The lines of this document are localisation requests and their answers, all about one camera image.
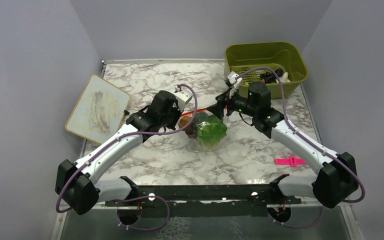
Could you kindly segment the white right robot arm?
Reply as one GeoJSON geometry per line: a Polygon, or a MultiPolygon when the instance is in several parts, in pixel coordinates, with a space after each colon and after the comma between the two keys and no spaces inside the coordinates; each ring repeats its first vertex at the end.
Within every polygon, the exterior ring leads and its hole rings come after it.
{"type": "Polygon", "coordinates": [[[315,198],[332,209],[341,202],[351,203],[348,197],[357,189],[361,190],[361,196],[355,201],[365,197],[354,157],[348,152],[338,154],[300,131],[285,113],[271,106],[271,92],[264,83],[251,83],[247,97],[229,88],[207,110],[219,119],[234,112],[250,116],[251,126],[293,151],[314,171],[313,177],[286,174],[273,180],[268,190],[272,202],[280,204],[289,196],[300,196],[315,198]]]}

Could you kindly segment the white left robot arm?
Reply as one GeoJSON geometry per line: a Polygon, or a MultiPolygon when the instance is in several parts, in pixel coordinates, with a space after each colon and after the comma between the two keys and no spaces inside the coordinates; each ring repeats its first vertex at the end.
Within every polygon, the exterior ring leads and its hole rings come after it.
{"type": "Polygon", "coordinates": [[[160,135],[161,128],[174,133],[185,106],[196,99],[191,90],[174,93],[161,90],[151,104],[131,113],[125,124],[90,154],[74,162],[62,161],[57,167],[55,182],[56,211],[64,213],[60,204],[65,201],[70,210],[83,215],[99,201],[109,200],[111,183],[100,180],[103,174],[126,153],[151,136],[160,135]]]}

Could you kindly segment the clear zip bag orange zipper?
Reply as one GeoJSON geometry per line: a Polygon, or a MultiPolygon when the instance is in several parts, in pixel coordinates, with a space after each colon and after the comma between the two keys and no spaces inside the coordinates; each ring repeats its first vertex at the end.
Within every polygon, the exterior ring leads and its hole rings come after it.
{"type": "Polygon", "coordinates": [[[189,141],[186,148],[194,152],[212,151],[227,136],[224,122],[205,108],[197,110],[193,122],[183,130],[189,141]]]}

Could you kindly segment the orange toy fruit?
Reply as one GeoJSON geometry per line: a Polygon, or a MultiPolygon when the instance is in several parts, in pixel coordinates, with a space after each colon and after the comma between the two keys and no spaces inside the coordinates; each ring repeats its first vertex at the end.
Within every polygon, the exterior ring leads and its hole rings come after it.
{"type": "Polygon", "coordinates": [[[189,115],[185,115],[183,116],[179,122],[178,122],[178,127],[181,129],[183,128],[184,126],[186,126],[188,124],[188,122],[191,120],[191,117],[189,115]]]}

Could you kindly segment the green toy lettuce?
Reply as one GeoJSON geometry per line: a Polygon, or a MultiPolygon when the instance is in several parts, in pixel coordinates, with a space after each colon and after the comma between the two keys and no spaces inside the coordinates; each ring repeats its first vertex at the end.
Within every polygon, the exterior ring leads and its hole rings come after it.
{"type": "Polygon", "coordinates": [[[226,135],[227,126],[221,122],[204,121],[196,125],[197,137],[199,145],[206,150],[216,146],[226,135]]]}

